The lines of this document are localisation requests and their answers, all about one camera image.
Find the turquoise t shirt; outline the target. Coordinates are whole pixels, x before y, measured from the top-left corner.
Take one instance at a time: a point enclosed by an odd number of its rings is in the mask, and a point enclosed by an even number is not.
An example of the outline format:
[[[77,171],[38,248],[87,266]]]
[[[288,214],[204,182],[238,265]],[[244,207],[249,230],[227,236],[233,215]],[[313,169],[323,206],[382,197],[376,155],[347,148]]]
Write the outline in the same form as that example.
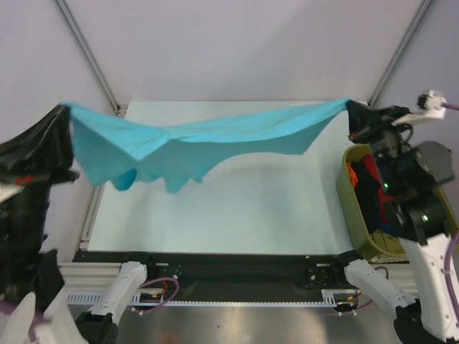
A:
[[[248,153],[302,155],[347,99],[156,127],[71,104],[72,149],[94,186],[119,191],[163,179],[170,194],[222,161]]]

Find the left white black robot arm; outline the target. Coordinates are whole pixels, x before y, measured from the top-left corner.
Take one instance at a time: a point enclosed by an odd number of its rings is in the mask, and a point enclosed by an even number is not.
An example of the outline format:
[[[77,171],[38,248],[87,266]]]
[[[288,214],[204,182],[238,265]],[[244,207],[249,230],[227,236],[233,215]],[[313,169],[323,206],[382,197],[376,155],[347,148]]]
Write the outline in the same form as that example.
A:
[[[104,297],[79,317],[66,301],[57,251],[42,252],[53,186],[76,181],[71,110],[57,105],[1,144],[1,341],[115,343],[133,293],[151,286],[158,268],[126,262]]]

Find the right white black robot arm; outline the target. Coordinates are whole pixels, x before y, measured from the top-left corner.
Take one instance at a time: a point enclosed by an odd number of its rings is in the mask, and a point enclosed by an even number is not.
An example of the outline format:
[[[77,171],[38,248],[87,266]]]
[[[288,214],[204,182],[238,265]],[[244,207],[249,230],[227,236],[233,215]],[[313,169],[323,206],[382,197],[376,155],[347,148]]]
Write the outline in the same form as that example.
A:
[[[436,94],[419,96],[417,111],[391,106],[374,109],[350,100],[349,140],[367,144],[391,201],[384,208],[402,245],[417,287],[416,295],[403,292],[370,264],[357,259],[331,269],[338,287],[353,285],[392,317],[403,343],[458,341],[458,278],[453,251],[458,236],[447,229],[448,216],[435,189],[455,174],[451,152],[429,140],[410,145],[403,138],[415,125],[442,120],[450,108]]]

